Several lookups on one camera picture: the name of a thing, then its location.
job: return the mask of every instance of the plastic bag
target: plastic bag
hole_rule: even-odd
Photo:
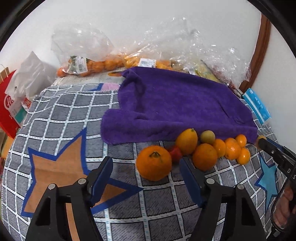
[[[88,76],[123,67],[122,58],[111,55],[113,44],[93,25],[62,25],[52,35],[52,50],[62,67],[58,77],[67,74]]]
[[[28,104],[55,81],[55,68],[43,63],[34,52],[24,60],[11,78],[5,93],[14,101]]]
[[[196,29],[188,28],[186,18],[161,23],[144,33],[142,41],[123,48],[126,68],[155,67],[198,75],[239,87],[249,80],[249,63],[234,48],[209,47]]]

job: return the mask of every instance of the human hand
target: human hand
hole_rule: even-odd
[[[287,224],[287,220],[290,216],[289,201],[293,199],[293,190],[288,185],[282,197],[276,204],[276,210],[274,212],[274,221],[279,227],[284,227]],[[293,213],[296,213],[296,206],[293,209]]]

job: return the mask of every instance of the white wall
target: white wall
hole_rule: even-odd
[[[41,60],[58,66],[50,50],[57,24],[91,22],[122,47],[172,17],[189,17],[205,42],[234,47],[251,59],[260,12],[247,0],[46,0],[12,34],[0,52],[0,64],[16,69],[34,51]]]
[[[272,115],[271,127],[281,145],[296,152],[296,59],[272,26],[267,53],[252,89]]]

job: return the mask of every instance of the gray plaid tablecloth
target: gray plaid tablecloth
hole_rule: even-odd
[[[138,153],[151,144],[166,147],[171,143],[128,143],[117,146],[102,142],[100,123],[109,108],[119,108],[117,91],[91,91],[95,85],[52,86],[35,97],[24,124],[9,151],[3,175],[2,217],[3,223],[16,241],[25,240],[30,218],[21,210],[26,192],[31,185],[31,164],[28,147],[57,155],[83,128],[87,127],[86,162],[89,169],[97,168],[106,155],[114,159],[112,178],[142,187],[143,190],[94,215],[104,240],[188,240],[200,208],[194,204],[186,189],[178,166],[168,177],[150,182],[139,177],[135,168]],[[258,134],[277,142],[269,125],[258,126]],[[270,208],[265,210],[266,193],[255,186],[262,173],[259,152],[247,144],[251,161],[241,166],[235,160],[219,159],[206,173],[221,185],[235,186],[242,183],[248,191],[264,230],[271,226]],[[269,165],[272,158],[262,152]],[[281,187],[285,177],[277,172],[277,185]],[[226,205],[222,204],[213,240],[219,240]]]

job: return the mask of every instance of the yellow-green round fruit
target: yellow-green round fruit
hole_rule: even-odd
[[[215,134],[212,131],[204,131],[201,135],[200,135],[200,142],[201,143],[207,143],[212,145],[215,141]]]

